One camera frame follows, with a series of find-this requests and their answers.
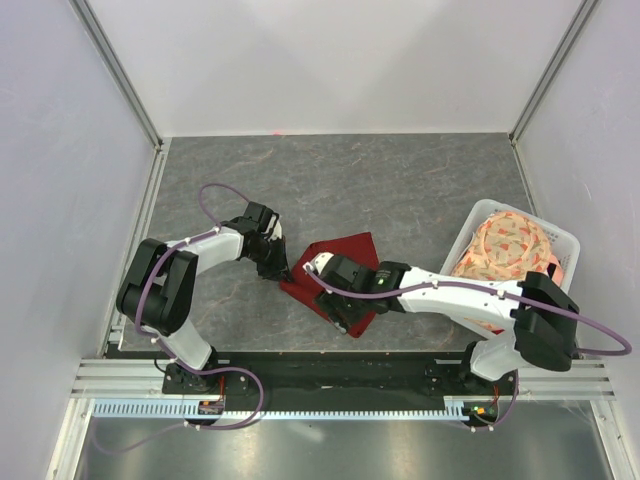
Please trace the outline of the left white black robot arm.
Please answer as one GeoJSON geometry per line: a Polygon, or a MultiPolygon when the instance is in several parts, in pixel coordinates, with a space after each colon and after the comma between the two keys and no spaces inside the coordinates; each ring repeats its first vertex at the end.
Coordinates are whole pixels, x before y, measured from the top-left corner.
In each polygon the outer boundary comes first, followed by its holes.
{"type": "Polygon", "coordinates": [[[198,393],[215,389],[220,371],[216,350],[189,318],[196,278],[241,259],[254,262],[262,279],[292,279],[280,215],[271,208],[250,202],[242,215],[194,237],[143,240],[117,293],[118,312],[185,369],[198,393]]]}

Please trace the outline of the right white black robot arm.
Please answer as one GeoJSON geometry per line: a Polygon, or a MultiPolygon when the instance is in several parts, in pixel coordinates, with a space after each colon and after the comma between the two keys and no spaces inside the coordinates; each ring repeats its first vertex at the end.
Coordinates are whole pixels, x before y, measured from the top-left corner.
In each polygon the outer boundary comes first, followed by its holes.
{"type": "Polygon", "coordinates": [[[498,331],[466,350],[458,381],[483,392],[505,374],[526,366],[567,372],[573,362],[579,308],[547,275],[522,280],[473,280],[385,261],[375,269],[344,255],[322,252],[303,267],[339,312],[351,306],[382,315],[437,313],[461,322],[478,320],[498,331]]]}

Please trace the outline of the dark red cloth napkin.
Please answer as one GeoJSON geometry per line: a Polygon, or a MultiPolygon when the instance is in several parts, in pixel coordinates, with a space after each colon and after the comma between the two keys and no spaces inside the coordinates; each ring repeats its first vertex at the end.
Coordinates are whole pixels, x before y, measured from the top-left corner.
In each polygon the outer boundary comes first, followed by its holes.
{"type": "Polygon", "coordinates": [[[322,240],[311,243],[292,268],[293,281],[282,280],[280,289],[293,299],[311,309],[328,323],[353,338],[359,338],[376,314],[373,311],[358,313],[340,313],[332,308],[329,313],[317,304],[316,298],[324,293],[320,285],[315,283],[304,271],[303,265],[322,252],[341,254],[356,263],[376,270],[379,260],[370,232],[359,233],[347,237],[322,240]]]}

